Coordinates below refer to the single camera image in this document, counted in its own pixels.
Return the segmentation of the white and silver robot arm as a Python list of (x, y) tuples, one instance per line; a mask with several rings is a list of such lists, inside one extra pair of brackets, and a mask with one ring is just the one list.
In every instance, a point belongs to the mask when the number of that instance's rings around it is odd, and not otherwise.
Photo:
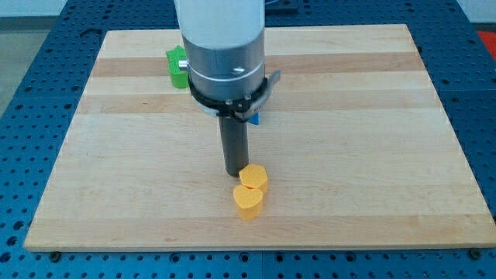
[(265, 77), (264, 0), (175, 0), (194, 87), (205, 97), (238, 100)]

